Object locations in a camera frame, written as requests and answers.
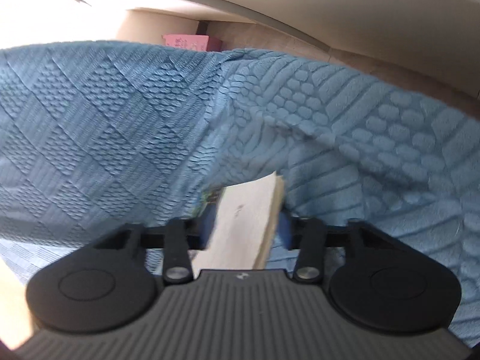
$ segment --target embossed pattern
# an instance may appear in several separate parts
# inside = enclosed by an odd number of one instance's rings
[[[189,215],[205,188],[276,170],[296,214],[365,218],[450,268],[463,291],[451,328],[472,345],[479,145],[480,124],[441,102],[280,52],[6,50],[0,253],[27,280],[120,223]],[[268,267],[292,270],[294,258],[276,242]]]

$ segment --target blue fabric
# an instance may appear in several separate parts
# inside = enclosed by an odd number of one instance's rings
[[[115,42],[0,52],[0,253],[27,280],[124,222],[190,215],[276,170],[286,204],[365,218],[461,280],[480,339],[480,124],[346,67]],[[275,242],[268,267],[293,268]]]

